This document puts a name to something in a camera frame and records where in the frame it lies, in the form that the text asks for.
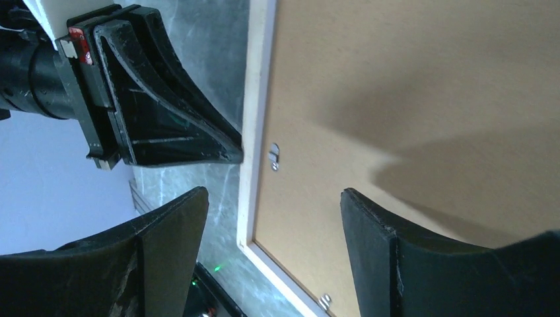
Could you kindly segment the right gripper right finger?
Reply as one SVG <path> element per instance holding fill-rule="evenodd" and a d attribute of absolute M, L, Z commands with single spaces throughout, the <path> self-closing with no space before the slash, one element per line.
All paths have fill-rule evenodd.
<path fill-rule="evenodd" d="M 340 200 L 361 316 L 558 316 L 559 231 L 501 248 L 445 237 L 353 188 Z"/>

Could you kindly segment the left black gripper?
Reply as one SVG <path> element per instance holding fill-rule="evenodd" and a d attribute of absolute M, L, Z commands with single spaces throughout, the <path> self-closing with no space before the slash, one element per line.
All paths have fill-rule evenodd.
<path fill-rule="evenodd" d="M 105 5 L 50 40 L 25 4 L 1 6 L 1 118 L 76 120 L 111 170 L 239 164 L 242 137 L 183 68 L 158 10 Z"/>

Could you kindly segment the wooden picture frame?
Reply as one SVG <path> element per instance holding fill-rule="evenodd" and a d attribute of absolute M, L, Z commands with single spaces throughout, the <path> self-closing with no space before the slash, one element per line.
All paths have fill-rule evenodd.
<path fill-rule="evenodd" d="M 242 117 L 244 160 L 240 165 L 236 243 L 242 253 L 303 316 L 326 316 L 316 300 L 254 242 L 276 8 L 276 1 L 251 1 L 249 4 Z"/>

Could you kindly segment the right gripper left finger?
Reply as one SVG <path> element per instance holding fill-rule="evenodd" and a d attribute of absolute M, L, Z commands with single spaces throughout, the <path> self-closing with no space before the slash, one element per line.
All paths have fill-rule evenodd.
<path fill-rule="evenodd" d="M 1 256 L 1 315 L 182 316 L 208 208 L 196 187 L 56 250 Z"/>

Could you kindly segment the brown backing board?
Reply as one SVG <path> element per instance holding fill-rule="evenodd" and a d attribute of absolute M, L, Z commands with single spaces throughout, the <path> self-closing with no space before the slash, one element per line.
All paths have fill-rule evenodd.
<path fill-rule="evenodd" d="M 445 237 L 559 231 L 558 1 L 276 1 L 254 242 L 361 316 L 340 200 Z"/>

